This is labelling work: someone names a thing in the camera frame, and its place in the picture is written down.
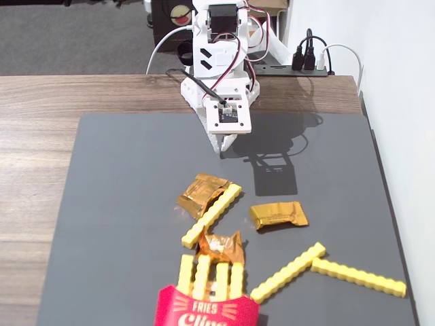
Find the gold candy wrapper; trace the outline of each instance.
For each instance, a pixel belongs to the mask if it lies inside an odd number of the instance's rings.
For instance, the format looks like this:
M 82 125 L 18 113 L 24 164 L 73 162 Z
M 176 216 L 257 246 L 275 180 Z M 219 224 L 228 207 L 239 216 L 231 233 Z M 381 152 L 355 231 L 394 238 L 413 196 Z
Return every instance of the gold candy wrapper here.
M 184 194 L 178 196 L 177 203 L 198 220 L 230 184 L 228 180 L 199 173 Z
M 217 236 L 208 234 L 205 230 L 198 238 L 199 250 L 196 254 L 209 255 L 212 263 L 242 263 L 245 264 L 241 233 L 237 231 L 232 236 Z
M 249 215 L 257 230 L 266 225 L 290 222 L 293 225 L 308 225 L 308 219 L 299 202 L 272 202 L 252 206 Z

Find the wooden table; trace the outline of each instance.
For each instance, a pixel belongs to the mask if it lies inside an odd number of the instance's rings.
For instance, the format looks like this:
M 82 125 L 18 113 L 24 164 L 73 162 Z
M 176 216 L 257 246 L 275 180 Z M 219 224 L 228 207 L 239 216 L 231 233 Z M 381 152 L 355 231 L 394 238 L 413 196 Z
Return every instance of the wooden table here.
M 252 111 L 361 114 L 352 77 L 259 80 Z M 166 75 L 0 77 L 0 326 L 35 324 L 77 123 L 96 112 L 192 110 Z

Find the white cable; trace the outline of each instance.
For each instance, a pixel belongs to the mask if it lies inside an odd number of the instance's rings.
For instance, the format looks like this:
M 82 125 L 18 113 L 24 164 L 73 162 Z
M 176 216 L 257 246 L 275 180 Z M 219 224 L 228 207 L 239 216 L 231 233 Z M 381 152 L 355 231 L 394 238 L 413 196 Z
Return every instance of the white cable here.
M 279 40 L 280 40 L 280 38 L 279 38 L 279 19 L 281 17 L 281 12 L 285 12 L 285 10 L 279 10 L 278 14 L 277 14 L 277 37 L 278 37 Z
M 333 46 L 340 46 L 340 47 L 342 47 L 342 48 L 346 48 L 346 49 L 348 49 L 349 51 L 351 51 L 353 54 L 355 54 L 355 56 L 356 56 L 356 58 L 357 58 L 357 60 L 358 60 L 358 66 L 359 66 L 359 68 L 360 68 L 360 73 L 358 74 L 358 81 L 357 81 L 357 83 L 356 83 L 356 86 L 357 86 L 357 92 L 358 92 L 358 94 L 359 94 L 359 93 L 360 93 L 360 86 L 361 86 L 361 78 L 362 78 L 362 69 L 363 69 L 363 66 L 362 66 L 362 63 L 361 63 L 361 58 L 360 58 L 360 56 L 358 56 L 358 53 L 356 53 L 356 51 L 355 51 L 354 49 L 350 48 L 349 46 L 346 46 L 345 44 L 339 44 L 339 43 L 336 43 L 336 44 L 330 44 L 330 45 L 326 46 L 326 47 L 321 51 L 321 54 L 320 54 L 320 57 L 319 57 L 319 61 L 318 61 L 318 63 L 317 63 L 317 70 L 323 70 L 323 68 L 325 67 L 325 51 L 326 51 L 328 48 L 332 48 Z
M 150 57 L 150 61 L 148 63 L 148 67 L 147 67 L 147 72 L 145 73 L 146 75 L 148 74 L 148 71 L 150 70 L 151 67 L 151 63 L 154 59 L 154 56 L 156 55 L 158 49 L 160 46 L 162 46 L 162 44 L 168 39 L 170 38 L 172 35 L 181 32 L 181 31 L 191 31 L 192 30 L 192 25 L 188 25 L 188 26 L 182 26 L 179 27 L 178 29 L 174 29 L 173 31 L 170 31 L 169 33 L 167 33 L 161 40 L 160 42 L 158 42 L 156 48 L 154 49 L 154 51 L 151 53 L 151 57 Z

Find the plastic french fry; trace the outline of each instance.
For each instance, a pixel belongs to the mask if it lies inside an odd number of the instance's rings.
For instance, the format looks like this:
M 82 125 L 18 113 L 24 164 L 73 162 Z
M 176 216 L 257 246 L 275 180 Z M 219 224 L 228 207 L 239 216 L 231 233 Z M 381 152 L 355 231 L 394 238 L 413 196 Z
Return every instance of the plastic french fry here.
M 311 270 L 340 280 L 346 280 L 350 283 L 365 286 L 369 289 L 392 294 L 396 297 L 404 297 L 406 295 L 406 284 L 403 282 L 367 273 L 363 270 L 356 270 L 346 265 L 339 265 L 326 259 L 315 258 L 311 265 Z
M 228 296 L 228 266 L 229 263 L 216 265 L 216 301 L 225 301 Z
M 243 295 L 243 271 L 242 263 L 234 263 L 231 267 L 230 299 L 237 299 Z
M 190 293 L 190 279 L 192 278 L 193 259 L 194 256 L 192 255 L 182 255 L 181 263 L 179 265 L 177 290 L 185 295 L 189 295 Z
M 196 300 L 203 300 L 205 287 L 209 279 L 210 256 L 200 255 L 196 266 L 195 281 L 193 283 L 192 297 Z
M 242 188 L 232 183 L 228 189 L 214 202 L 207 212 L 192 226 L 192 228 L 181 238 L 184 247 L 192 249 L 198 240 L 199 234 L 205 228 L 206 230 L 213 222 L 225 211 L 225 209 L 240 194 Z
M 265 299 L 309 267 L 314 258 L 323 256 L 325 252 L 325 247 L 320 242 L 316 242 L 314 246 L 310 247 L 299 257 L 296 257 L 294 261 L 282 267 L 279 272 L 269 277 L 266 282 L 261 283 L 259 287 L 252 290 L 251 299 L 261 304 Z

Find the round sticker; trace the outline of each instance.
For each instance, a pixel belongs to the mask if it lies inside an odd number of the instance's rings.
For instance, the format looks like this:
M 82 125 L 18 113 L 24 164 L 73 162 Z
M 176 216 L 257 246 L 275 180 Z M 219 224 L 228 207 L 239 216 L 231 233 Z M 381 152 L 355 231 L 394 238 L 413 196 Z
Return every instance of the round sticker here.
M 180 18 L 172 18 L 172 22 L 177 26 L 186 26 L 190 23 L 192 19 L 192 13 L 189 11 L 190 9 L 185 5 L 177 5 L 171 11 L 171 17 L 180 17 Z

